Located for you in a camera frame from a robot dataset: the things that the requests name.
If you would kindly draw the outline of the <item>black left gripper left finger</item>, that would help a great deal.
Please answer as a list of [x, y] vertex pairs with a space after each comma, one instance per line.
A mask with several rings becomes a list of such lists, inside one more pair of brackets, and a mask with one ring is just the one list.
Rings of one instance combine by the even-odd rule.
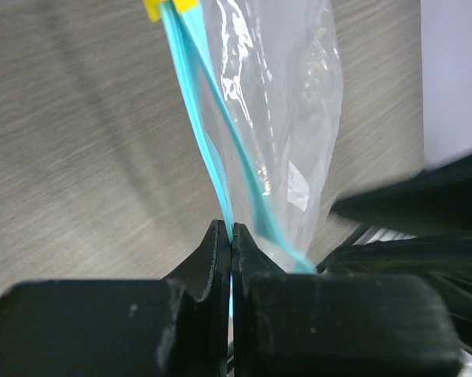
[[0, 297], [0, 376], [224, 376], [229, 238], [159, 280], [30, 280]]

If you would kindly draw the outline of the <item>clear zip top bag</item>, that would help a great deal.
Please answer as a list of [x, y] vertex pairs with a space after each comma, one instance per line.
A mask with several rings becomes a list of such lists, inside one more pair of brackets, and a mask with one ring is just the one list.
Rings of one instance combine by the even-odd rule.
[[245, 224], [285, 270], [312, 273], [343, 95], [331, 3], [199, 1], [158, 21], [229, 235]]

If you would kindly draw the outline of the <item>yellow zipper slider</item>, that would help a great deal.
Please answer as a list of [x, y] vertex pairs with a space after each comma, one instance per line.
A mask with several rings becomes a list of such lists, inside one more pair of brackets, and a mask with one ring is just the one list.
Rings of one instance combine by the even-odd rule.
[[199, 0], [143, 0], [152, 22], [160, 20], [167, 12], [185, 13], [199, 4]]

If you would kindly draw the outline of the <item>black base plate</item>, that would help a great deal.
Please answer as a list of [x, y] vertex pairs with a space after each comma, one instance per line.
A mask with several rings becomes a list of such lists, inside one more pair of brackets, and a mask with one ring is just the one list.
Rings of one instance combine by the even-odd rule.
[[331, 212], [361, 226], [318, 270], [421, 277], [440, 293], [472, 353], [472, 153], [338, 199]]

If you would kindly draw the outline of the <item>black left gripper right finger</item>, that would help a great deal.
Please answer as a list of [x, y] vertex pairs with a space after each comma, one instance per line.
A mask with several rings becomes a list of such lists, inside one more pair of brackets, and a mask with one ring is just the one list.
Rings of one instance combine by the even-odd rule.
[[288, 274], [233, 229], [238, 376], [456, 376], [459, 337], [441, 296], [406, 275]]

